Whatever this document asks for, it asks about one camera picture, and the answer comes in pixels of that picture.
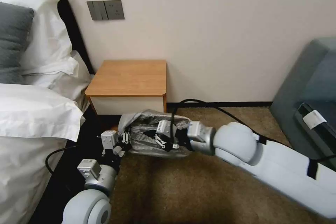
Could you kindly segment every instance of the nightstand drawer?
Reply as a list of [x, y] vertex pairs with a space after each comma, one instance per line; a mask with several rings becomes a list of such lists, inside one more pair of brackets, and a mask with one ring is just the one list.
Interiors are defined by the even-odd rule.
[[163, 97], [90, 97], [98, 115], [136, 113], [145, 109], [164, 111]]

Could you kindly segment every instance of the gray cushion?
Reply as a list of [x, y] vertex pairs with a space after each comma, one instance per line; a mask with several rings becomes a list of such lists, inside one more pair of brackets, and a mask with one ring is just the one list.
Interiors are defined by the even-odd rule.
[[0, 2], [0, 83], [24, 84], [19, 62], [33, 17], [31, 8]]

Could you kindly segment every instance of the baseboard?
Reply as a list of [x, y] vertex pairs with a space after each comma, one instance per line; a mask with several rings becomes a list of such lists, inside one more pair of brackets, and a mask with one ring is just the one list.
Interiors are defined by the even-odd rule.
[[209, 103], [167, 103], [167, 108], [174, 107], [270, 107], [272, 101], [234, 101], [234, 102], [209, 102]]

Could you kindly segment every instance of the floor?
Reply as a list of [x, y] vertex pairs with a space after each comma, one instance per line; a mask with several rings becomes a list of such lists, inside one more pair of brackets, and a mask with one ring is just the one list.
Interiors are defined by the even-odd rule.
[[[257, 132], [289, 145], [268, 108], [226, 109]], [[178, 114], [216, 128], [232, 121], [212, 108], [181, 108]], [[336, 223], [239, 168], [199, 153], [183, 159], [127, 155], [111, 204], [111, 223]]]

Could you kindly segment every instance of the light switch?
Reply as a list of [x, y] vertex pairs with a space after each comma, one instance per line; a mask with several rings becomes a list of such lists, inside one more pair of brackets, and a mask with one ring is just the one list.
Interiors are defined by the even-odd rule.
[[88, 1], [87, 6], [92, 17], [92, 20], [107, 20], [107, 13], [104, 1]]
[[92, 20], [125, 19], [121, 0], [88, 1]]

